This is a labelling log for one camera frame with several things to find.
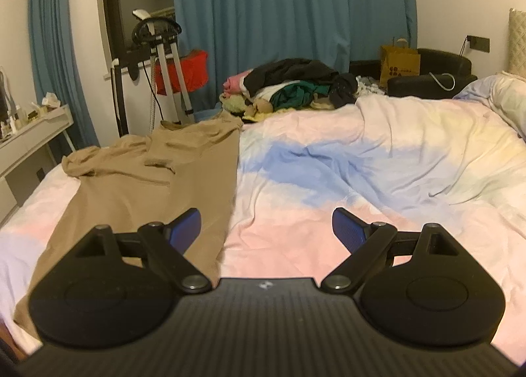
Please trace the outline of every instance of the silver bolt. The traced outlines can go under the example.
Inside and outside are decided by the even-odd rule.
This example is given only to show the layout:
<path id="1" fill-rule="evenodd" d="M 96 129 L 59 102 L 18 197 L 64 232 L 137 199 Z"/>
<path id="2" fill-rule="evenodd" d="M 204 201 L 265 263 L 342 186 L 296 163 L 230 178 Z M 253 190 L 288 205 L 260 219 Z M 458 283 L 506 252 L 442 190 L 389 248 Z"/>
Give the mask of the silver bolt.
<path id="1" fill-rule="evenodd" d="M 182 285 L 187 289 L 201 289 L 208 285 L 208 279 L 200 274 L 193 274 L 192 276 L 186 276 L 182 280 Z"/>
<path id="2" fill-rule="evenodd" d="M 341 274 L 335 274 L 325 279 L 325 285 L 331 289 L 345 289 L 351 286 L 351 279 Z"/>

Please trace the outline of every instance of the red cloth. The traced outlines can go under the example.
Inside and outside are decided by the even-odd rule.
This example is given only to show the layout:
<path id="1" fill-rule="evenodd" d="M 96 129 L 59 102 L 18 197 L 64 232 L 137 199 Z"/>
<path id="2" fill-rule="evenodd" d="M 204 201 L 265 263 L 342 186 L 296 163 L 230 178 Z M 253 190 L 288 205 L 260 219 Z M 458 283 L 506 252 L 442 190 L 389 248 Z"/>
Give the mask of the red cloth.
<path id="1" fill-rule="evenodd" d="M 181 58 L 182 75 L 185 77 L 186 89 L 188 89 L 189 92 L 203 87 L 208 82 L 208 71 L 206 70 L 207 57 L 208 53 L 204 50 L 192 50 L 187 56 Z M 174 60 L 168 60 L 168 75 L 172 89 L 180 92 L 181 88 L 179 86 Z M 159 62 L 155 65 L 155 83 L 157 84 L 157 93 L 166 95 Z"/>

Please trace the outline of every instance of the curtain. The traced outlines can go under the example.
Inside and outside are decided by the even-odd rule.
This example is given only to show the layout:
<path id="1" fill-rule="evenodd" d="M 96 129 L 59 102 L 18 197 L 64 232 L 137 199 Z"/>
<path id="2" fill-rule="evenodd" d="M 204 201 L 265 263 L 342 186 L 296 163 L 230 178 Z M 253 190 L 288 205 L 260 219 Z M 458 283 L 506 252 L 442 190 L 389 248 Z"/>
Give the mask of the curtain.
<path id="1" fill-rule="evenodd" d="M 69 0 L 29 0 L 28 21 L 37 99 L 54 92 L 69 104 L 75 123 L 68 132 L 75 147 L 98 145 L 75 62 Z"/>
<path id="2" fill-rule="evenodd" d="M 227 77 L 262 63 L 304 57 L 347 72 L 393 37 L 416 45 L 415 0 L 175 0 L 175 9 L 181 53 L 209 53 L 209 84 L 190 94 L 196 110 L 214 107 Z"/>

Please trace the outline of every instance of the pile of clothes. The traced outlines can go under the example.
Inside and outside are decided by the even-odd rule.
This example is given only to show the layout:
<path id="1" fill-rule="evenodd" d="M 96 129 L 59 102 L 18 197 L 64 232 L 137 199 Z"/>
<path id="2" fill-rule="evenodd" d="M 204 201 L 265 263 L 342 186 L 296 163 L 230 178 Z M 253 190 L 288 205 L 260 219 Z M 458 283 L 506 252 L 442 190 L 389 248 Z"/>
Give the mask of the pile of clothes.
<path id="1" fill-rule="evenodd" d="M 228 78 L 219 100 L 225 110 L 251 123 L 285 111 L 334 110 L 369 93 L 385 92 L 369 79 L 339 74 L 321 61 L 291 58 Z"/>

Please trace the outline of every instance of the dark green cloth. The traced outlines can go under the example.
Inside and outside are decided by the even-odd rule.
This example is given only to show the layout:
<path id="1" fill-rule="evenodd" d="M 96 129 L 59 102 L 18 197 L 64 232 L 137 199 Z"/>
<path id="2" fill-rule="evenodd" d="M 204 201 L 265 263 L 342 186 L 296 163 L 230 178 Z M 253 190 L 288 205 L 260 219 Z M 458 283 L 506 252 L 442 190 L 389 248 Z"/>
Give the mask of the dark green cloth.
<path id="1" fill-rule="evenodd" d="M 314 94 L 320 97 L 329 95 L 329 85 L 317 85 L 310 82 L 299 82 L 283 87 L 270 98 L 274 111 L 283 108 L 303 108 L 314 100 Z"/>

